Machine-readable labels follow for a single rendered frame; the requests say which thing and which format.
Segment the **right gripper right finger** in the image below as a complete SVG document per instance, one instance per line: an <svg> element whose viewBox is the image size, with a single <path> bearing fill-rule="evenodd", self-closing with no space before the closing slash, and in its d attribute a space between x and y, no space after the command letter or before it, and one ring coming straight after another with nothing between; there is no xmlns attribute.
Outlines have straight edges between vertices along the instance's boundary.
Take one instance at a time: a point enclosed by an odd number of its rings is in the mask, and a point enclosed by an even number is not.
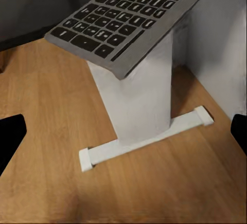
<svg viewBox="0 0 247 224"><path fill-rule="evenodd" d="M247 116L241 114L234 115L231 133L247 155Z"/></svg>

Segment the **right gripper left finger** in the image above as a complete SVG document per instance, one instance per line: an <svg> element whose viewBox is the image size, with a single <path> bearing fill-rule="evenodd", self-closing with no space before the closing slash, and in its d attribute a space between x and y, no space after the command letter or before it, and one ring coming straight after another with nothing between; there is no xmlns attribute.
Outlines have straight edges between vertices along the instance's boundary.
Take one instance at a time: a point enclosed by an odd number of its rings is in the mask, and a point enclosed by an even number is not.
<svg viewBox="0 0 247 224"><path fill-rule="evenodd" d="M23 115L0 120L0 175L27 133Z"/></svg>

